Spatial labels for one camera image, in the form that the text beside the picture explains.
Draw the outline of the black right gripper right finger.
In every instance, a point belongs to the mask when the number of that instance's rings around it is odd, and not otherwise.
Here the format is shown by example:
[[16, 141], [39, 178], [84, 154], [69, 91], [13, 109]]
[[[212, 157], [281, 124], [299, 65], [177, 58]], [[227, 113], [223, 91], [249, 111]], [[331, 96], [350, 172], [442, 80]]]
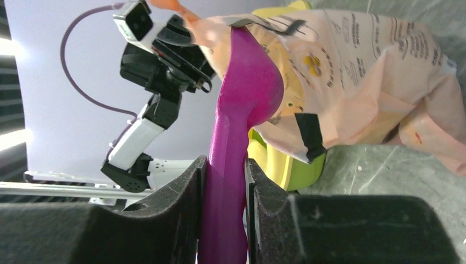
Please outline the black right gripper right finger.
[[296, 195], [246, 161], [250, 263], [460, 263], [431, 206], [413, 196]]

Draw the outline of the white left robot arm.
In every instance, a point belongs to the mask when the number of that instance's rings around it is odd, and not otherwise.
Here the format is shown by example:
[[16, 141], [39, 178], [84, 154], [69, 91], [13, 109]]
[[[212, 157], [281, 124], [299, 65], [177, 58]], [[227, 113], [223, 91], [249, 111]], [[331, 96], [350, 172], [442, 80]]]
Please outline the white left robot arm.
[[150, 187], [149, 168], [162, 165], [146, 148], [178, 118], [182, 93], [212, 90], [215, 72], [201, 49], [191, 42], [183, 19], [173, 15], [163, 27], [152, 28], [147, 45], [128, 43], [120, 76], [152, 95], [137, 117], [112, 142], [101, 172], [124, 190], [140, 193]]

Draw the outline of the orange cat litter bag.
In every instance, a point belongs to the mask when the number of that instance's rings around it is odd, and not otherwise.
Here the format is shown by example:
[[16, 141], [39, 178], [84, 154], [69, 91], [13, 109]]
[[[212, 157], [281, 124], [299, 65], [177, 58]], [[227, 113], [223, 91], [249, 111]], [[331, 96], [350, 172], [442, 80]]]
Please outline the orange cat litter bag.
[[456, 65], [416, 22], [345, 10], [305, 9], [262, 18], [177, 12], [223, 78], [231, 29], [245, 26], [284, 80], [281, 106], [257, 127], [280, 151], [310, 162], [343, 145], [394, 144], [428, 152], [465, 175], [465, 109]]

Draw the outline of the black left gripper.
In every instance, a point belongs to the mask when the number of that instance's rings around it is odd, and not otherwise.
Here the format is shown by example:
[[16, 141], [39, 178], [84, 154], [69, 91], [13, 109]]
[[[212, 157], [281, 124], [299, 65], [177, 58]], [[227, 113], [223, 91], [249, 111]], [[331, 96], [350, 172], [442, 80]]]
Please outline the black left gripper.
[[201, 49], [191, 43], [183, 19], [173, 15], [150, 36], [149, 50], [127, 44], [120, 62], [120, 76], [155, 94], [212, 90], [215, 71]]

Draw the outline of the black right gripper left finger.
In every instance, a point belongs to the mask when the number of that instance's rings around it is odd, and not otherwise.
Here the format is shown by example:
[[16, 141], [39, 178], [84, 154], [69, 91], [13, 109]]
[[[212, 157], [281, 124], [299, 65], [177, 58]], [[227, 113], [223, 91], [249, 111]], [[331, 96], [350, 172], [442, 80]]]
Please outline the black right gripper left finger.
[[1, 263], [194, 263], [207, 159], [122, 211], [1, 204]]

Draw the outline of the magenta plastic scoop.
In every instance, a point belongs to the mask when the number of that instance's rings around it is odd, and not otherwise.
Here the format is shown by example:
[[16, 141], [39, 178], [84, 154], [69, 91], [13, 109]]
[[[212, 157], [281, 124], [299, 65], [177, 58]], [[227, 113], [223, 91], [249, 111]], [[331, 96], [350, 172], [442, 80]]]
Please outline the magenta plastic scoop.
[[205, 176], [199, 263], [245, 263], [248, 132], [282, 102], [281, 74], [245, 27], [231, 30], [231, 56], [219, 92]]

